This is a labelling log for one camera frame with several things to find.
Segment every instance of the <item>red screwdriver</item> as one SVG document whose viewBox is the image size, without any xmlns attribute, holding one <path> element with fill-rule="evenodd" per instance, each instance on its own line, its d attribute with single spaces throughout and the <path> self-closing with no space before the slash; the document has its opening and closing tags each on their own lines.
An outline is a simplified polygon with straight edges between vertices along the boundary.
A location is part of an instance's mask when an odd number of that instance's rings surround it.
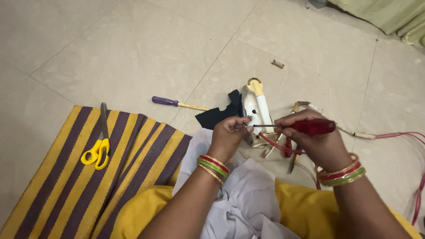
<svg viewBox="0 0 425 239">
<path fill-rule="evenodd" d="M 305 119 L 295 122 L 289 126 L 281 125 L 253 125 L 254 127 L 281 127 L 281 128 L 293 128 L 298 132 L 307 134 L 309 136 L 328 134 L 335 131 L 335 122 L 328 119 Z"/>
</svg>

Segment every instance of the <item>purple screwdriver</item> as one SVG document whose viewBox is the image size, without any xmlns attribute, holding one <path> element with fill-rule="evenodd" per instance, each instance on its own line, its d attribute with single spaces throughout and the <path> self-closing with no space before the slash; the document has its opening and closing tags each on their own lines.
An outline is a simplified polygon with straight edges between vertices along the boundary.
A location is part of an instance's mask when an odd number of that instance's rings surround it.
<svg viewBox="0 0 425 239">
<path fill-rule="evenodd" d="M 165 99 L 165 98 L 161 98 L 161 97 L 158 97 L 158 96 L 153 96 L 152 102 L 158 103 L 158 104 L 163 104 L 163 105 L 173 105 L 173 106 L 176 106 L 176 107 L 181 106 L 181 107 L 186 107 L 186 108 L 192 108 L 192 109 L 201 110 L 201 111 L 210 110 L 210 109 L 205 108 L 205 107 L 196 106 L 196 105 L 188 105 L 188 104 L 180 103 L 177 100 Z"/>
</svg>

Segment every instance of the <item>yellow scissors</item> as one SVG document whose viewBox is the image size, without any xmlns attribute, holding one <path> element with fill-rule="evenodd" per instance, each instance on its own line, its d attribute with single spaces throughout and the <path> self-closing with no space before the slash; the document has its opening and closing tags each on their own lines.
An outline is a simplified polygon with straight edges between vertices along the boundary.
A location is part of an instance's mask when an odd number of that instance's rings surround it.
<svg viewBox="0 0 425 239">
<path fill-rule="evenodd" d="M 102 132 L 100 133 L 99 139 L 96 141 L 93 148 L 91 148 L 89 151 L 86 151 L 81 156 L 81 162 L 83 164 L 91 164 L 96 161 L 96 165 L 94 167 L 98 170 L 104 168 L 108 164 L 110 153 L 108 125 L 106 124 L 106 106 L 104 102 L 102 102 L 102 105 L 100 106 L 100 120 L 102 122 Z M 106 151 L 105 161 L 101 166 L 99 166 L 100 162 L 102 161 L 103 151 Z M 86 159 L 87 154 L 91 155 L 89 160 Z"/>
</svg>

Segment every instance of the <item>hand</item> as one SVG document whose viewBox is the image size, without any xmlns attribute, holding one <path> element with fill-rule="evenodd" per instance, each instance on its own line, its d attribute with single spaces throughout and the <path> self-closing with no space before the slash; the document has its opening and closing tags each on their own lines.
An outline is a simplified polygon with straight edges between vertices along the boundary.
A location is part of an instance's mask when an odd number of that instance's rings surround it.
<svg viewBox="0 0 425 239">
<path fill-rule="evenodd" d="M 300 120 L 324 118 L 318 112 L 303 110 L 295 114 L 275 120 L 276 125 L 289 126 Z M 309 158 L 328 172 L 336 172 L 352 164 L 352 160 L 344 146 L 339 130 L 329 134 L 310 137 L 292 128 L 276 127 L 275 132 L 283 133 L 301 145 Z"/>
<path fill-rule="evenodd" d="M 251 120 L 248 117 L 229 117 L 216 124 L 212 132 L 212 142 L 207 155 L 226 163 L 235 155 L 239 143 L 254 131 L 254 127 L 245 126 Z"/>
</svg>

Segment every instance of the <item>scissors handle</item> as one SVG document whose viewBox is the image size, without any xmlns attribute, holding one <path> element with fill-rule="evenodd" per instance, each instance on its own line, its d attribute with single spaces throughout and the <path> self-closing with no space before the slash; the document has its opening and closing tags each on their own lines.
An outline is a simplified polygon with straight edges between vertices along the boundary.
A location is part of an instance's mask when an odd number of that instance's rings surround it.
<svg viewBox="0 0 425 239">
<path fill-rule="evenodd" d="M 81 156 L 81 162 L 83 164 L 94 163 L 94 161 L 96 161 L 99 158 L 99 147 L 101 143 L 102 141 L 98 139 L 96 143 L 94 144 L 93 148 L 83 153 L 83 155 Z M 91 157 L 89 160 L 86 159 L 87 154 L 91 154 Z"/>
<path fill-rule="evenodd" d="M 99 146 L 99 157 L 98 157 L 98 160 L 96 161 L 96 165 L 94 166 L 97 170 L 104 168 L 108 164 L 108 161 L 109 161 L 109 147 L 110 147 L 110 145 L 109 145 L 109 139 L 103 139 L 101 141 L 100 146 Z M 105 151 L 105 150 L 106 150 L 105 161 L 103 162 L 103 164 L 101 166 L 99 166 L 100 161 L 102 161 L 103 151 Z"/>
</svg>

